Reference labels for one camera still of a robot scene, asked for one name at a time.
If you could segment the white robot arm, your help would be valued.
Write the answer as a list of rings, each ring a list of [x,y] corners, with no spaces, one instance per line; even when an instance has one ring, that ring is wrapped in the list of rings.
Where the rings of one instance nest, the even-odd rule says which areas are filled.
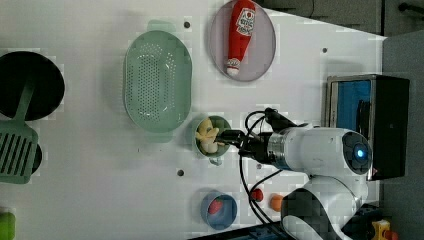
[[[225,130],[216,140],[239,154],[279,170],[304,173],[308,181],[286,195],[281,227],[295,240],[352,240],[343,227],[368,197],[373,156],[367,139],[349,129],[287,127],[250,137]]]

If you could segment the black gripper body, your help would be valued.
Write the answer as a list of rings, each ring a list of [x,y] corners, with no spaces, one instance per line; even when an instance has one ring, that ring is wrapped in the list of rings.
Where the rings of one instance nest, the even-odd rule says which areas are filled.
[[[247,137],[243,132],[239,134],[241,144],[239,147],[239,155],[248,157],[261,164],[270,164],[271,160],[268,156],[268,143],[271,132],[260,133],[257,137]]]

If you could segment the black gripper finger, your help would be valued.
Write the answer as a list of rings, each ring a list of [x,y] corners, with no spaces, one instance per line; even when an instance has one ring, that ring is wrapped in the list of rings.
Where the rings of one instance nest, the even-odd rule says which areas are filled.
[[[232,145],[240,147],[245,139],[245,134],[241,130],[224,130],[215,138],[216,142],[223,143],[224,145]]]

